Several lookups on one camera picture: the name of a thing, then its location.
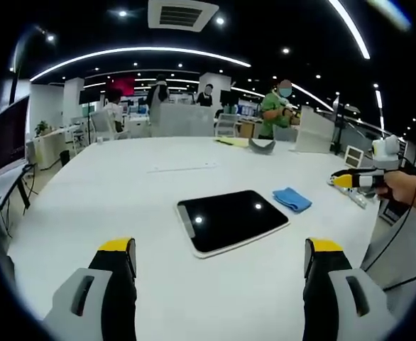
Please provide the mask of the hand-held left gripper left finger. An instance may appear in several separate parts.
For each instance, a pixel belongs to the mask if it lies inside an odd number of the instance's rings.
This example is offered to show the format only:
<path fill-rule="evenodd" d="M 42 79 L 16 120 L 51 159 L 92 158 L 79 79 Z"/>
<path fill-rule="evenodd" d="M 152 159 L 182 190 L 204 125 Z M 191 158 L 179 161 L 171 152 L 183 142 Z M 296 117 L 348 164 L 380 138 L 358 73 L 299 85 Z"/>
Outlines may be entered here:
<path fill-rule="evenodd" d="M 102 244 L 53 294 L 43 320 L 54 340 L 136 340 L 136 241 Z"/>

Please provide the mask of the person's right hand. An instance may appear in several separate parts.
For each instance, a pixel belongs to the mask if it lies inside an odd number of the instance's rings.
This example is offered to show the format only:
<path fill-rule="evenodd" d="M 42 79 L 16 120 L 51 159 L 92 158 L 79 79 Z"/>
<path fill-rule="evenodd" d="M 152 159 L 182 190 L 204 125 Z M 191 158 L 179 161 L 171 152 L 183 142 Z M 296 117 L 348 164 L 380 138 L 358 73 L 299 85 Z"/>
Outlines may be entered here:
<path fill-rule="evenodd" d="M 394 200 L 416 208 L 416 175 L 393 171 L 384 175 L 384 181 L 384 186 L 376 188 L 378 195 L 391 194 Z"/>

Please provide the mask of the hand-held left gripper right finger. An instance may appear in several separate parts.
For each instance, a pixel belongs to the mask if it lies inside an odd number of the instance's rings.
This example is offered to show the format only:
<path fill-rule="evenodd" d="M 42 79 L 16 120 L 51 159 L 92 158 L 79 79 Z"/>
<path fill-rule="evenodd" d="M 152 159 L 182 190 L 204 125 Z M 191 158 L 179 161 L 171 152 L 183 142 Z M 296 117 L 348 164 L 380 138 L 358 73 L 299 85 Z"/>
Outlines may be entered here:
<path fill-rule="evenodd" d="M 304 275 L 303 340 L 384 340 L 396 326 L 384 291 L 337 243 L 307 238 Z"/>

